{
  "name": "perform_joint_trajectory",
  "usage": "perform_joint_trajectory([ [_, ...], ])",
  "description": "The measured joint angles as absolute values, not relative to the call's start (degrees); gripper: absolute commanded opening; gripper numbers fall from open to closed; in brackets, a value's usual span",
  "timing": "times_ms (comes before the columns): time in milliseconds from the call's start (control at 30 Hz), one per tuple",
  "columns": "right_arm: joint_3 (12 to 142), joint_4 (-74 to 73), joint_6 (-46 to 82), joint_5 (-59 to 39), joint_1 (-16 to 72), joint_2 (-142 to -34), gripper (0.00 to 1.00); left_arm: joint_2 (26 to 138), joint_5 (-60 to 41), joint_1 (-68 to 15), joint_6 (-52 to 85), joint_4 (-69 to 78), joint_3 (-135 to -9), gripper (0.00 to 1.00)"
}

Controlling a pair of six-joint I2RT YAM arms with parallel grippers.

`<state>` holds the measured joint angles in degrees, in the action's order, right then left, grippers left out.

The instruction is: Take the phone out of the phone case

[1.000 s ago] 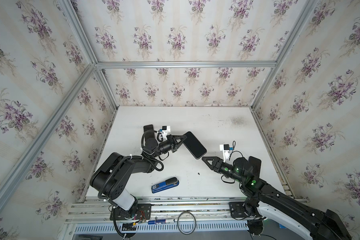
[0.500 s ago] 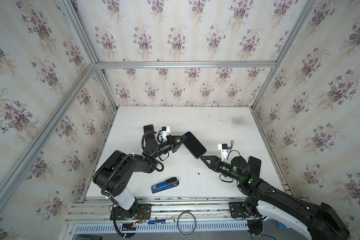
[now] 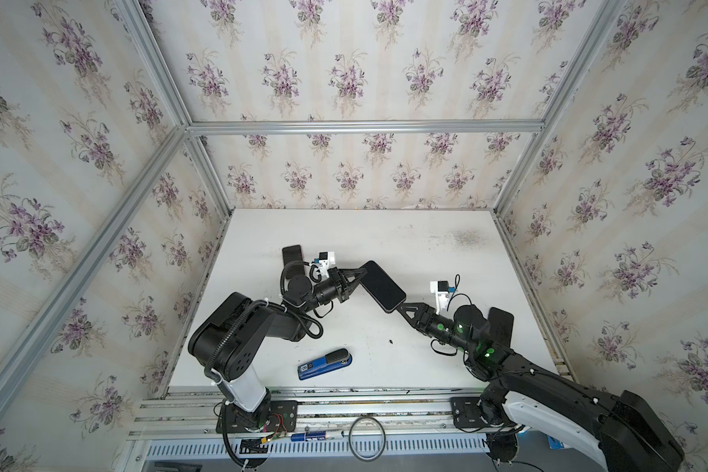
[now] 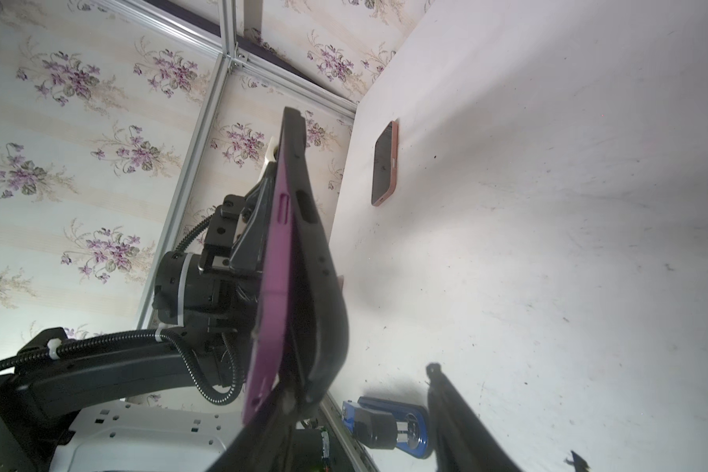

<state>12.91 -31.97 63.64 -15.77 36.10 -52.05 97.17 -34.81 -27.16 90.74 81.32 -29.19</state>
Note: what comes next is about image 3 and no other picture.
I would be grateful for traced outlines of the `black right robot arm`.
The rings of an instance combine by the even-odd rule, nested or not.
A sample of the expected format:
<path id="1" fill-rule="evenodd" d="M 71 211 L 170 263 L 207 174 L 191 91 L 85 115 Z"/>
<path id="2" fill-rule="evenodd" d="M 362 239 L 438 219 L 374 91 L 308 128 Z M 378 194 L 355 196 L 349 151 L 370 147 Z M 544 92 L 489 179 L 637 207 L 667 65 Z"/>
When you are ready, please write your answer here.
<path id="1" fill-rule="evenodd" d="M 648 402 L 632 391 L 595 391 L 555 374 L 511 347 L 513 314 L 463 305 L 448 319 L 426 303 L 397 311 L 424 336 L 464 355 L 489 425 L 523 425 L 571 446 L 607 471 L 677 471 L 684 450 Z"/>

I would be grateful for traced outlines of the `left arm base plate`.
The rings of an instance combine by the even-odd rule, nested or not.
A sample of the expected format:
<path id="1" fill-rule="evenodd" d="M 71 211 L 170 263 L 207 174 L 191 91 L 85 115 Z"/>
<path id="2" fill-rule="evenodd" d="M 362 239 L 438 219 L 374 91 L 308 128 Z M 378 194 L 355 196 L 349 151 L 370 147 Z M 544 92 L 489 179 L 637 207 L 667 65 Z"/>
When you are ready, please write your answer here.
<path id="1" fill-rule="evenodd" d="M 218 434 L 292 433 L 296 429 L 299 403 L 293 400 L 270 400 L 255 412 L 246 412 L 232 403 L 221 402 L 214 413 L 218 415 Z"/>

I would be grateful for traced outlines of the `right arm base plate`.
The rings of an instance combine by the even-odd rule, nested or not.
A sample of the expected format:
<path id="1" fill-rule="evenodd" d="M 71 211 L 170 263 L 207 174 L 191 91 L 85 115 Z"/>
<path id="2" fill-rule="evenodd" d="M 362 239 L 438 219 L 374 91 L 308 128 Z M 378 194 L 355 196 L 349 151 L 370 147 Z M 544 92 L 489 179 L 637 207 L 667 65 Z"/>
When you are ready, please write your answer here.
<path id="1" fill-rule="evenodd" d="M 479 432 L 493 425 L 490 403 L 481 396 L 454 396 L 450 399 L 452 422 L 457 430 Z"/>

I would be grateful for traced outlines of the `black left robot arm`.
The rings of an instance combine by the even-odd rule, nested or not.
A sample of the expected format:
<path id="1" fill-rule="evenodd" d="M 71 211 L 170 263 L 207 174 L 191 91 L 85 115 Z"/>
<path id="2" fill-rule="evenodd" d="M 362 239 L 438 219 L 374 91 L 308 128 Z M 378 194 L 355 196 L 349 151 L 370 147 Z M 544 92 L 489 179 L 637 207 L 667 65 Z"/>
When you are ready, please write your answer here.
<path id="1" fill-rule="evenodd" d="M 267 338 L 299 342 L 319 339 L 325 329 L 320 308 L 346 302 L 367 269 L 328 267 L 320 260 L 285 264 L 279 277 L 278 303 L 229 295 L 196 329 L 188 352 L 223 395 L 216 430 L 222 434 L 281 429 L 285 418 L 273 411 L 271 391 L 252 363 Z"/>

